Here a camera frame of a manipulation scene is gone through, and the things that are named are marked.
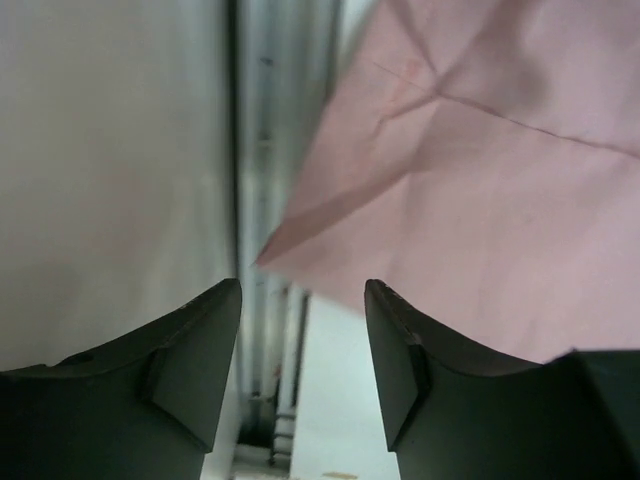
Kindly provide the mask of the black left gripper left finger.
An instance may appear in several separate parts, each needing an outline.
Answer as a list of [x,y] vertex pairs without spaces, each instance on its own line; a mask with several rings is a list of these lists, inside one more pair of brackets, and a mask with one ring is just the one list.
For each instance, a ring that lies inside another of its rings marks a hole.
[[241,317],[225,279],[62,362],[1,375],[5,479],[196,479],[213,450]]

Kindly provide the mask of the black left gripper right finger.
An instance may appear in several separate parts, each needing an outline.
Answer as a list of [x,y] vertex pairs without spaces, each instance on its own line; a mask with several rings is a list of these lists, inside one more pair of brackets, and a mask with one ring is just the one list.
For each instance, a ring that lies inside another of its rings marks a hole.
[[486,347],[379,280],[365,316],[386,443],[404,479],[635,479],[639,354],[544,364]]

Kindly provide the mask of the pink trousers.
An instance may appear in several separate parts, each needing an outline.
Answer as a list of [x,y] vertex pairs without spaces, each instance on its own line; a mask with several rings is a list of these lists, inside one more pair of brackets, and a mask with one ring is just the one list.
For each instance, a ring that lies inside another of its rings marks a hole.
[[258,264],[496,350],[639,344],[639,5],[381,1]]

